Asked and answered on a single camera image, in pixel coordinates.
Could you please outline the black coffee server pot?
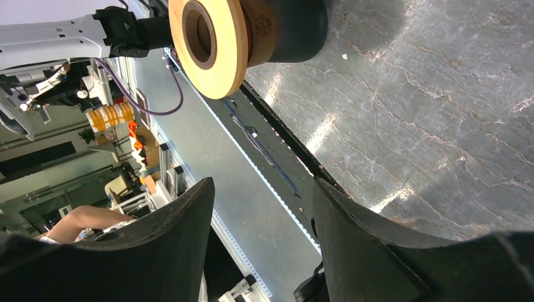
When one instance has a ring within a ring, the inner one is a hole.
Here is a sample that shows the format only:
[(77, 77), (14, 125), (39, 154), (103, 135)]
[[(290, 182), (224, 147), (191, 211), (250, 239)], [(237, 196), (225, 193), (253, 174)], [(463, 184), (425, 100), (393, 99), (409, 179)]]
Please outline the black coffee server pot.
[(246, 20), (247, 66), (299, 63), (316, 56), (326, 41), (324, 1), (241, 1)]

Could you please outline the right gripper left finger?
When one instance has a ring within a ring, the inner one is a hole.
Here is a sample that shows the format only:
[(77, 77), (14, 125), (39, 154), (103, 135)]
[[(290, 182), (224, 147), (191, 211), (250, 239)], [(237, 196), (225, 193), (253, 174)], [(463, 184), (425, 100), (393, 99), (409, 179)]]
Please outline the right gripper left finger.
[(1, 235), (2, 301), (197, 301), (215, 197), (210, 177), (94, 240)]

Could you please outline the person forearm in background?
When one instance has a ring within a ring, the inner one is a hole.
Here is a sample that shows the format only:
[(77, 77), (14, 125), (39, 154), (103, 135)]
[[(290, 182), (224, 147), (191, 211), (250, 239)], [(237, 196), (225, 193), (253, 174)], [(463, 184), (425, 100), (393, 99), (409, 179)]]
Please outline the person forearm in background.
[(112, 210), (80, 206), (63, 217), (49, 232), (35, 237), (35, 240), (51, 244), (72, 243), (85, 229), (106, 230), (128, 225), (135, 220)]

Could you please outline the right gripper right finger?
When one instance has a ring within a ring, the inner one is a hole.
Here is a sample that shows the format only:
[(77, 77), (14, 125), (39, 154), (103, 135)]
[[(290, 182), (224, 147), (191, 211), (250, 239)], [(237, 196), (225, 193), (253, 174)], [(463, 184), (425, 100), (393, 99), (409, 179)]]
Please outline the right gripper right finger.
[(331, 301), (532, 301), (533, 233), (467, 241), (421, 233), (323, 179), (312, 198)]

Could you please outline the round wooden dripper stand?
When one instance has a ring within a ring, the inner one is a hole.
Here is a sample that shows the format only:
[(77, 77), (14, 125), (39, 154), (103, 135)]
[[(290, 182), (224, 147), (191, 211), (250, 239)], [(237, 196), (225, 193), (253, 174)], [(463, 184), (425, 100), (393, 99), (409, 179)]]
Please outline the round wooden dripper stand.
[(240, 2), (172, 0), (168, 11), (174, 47), (194, 87), (210, 99), (235, 93), (248, 61)]

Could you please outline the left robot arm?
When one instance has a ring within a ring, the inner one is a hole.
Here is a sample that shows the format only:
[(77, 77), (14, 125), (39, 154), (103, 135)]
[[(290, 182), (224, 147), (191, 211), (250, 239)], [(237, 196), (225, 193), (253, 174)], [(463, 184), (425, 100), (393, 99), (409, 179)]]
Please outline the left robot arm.
[(74, 58), (142, 58), (172, 45), (167, 16), (138, 19), (117, 6), (64, 21), (2, 25), (1, 83), (9, 83), (16, 68)]

